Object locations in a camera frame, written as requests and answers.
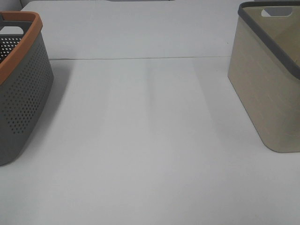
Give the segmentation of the beige basket grey rim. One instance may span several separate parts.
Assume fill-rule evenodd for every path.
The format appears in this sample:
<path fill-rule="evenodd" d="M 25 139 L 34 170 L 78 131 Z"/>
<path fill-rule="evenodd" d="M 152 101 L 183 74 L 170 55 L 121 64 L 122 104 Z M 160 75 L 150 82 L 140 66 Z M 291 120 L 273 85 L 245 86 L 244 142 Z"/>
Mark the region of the beige basket grey rim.
<path fill-rule="evenodd" d="M 300 150 L 300 3 L 241 3 L 228 78 L 263 144 Z"/>

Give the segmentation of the grey perforated basket orange rim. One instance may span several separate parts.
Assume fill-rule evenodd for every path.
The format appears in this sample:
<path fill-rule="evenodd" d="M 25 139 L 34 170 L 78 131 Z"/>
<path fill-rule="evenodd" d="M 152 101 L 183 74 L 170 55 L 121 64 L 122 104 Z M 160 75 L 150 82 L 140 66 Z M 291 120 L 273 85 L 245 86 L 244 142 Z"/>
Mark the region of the grey perforated basket orange rim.
<path fill-rule="evenodd" d="M 19 157 L 34 130 L 53 84 L 40 15 L 2 11 L 0 26 L 21 34 L 0 36 L 0 164 Z"/>

